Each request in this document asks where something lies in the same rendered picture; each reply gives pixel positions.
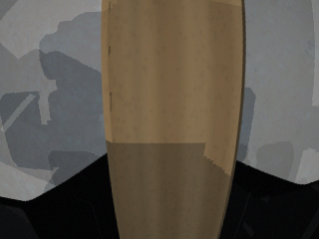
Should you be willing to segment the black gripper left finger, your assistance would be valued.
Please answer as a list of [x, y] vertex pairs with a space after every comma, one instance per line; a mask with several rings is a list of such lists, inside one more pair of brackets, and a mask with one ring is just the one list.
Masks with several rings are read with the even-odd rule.
[[0, 239], [120, 239], [107, 153], [35, 199], [0, 196]]

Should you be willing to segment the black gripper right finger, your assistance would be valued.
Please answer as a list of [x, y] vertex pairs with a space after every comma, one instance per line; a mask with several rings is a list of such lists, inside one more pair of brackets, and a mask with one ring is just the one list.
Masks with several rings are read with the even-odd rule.
[[218, 239], [310, 239], [319, 224], [319, 180], [307, 184], [236, 161]]

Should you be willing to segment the tan wooden board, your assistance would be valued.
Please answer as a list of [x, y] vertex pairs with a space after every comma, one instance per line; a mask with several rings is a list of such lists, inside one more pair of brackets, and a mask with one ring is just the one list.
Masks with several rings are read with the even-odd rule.
[[238, 155], [244, 0], [101, 0], [120, 239], [218, 239]]

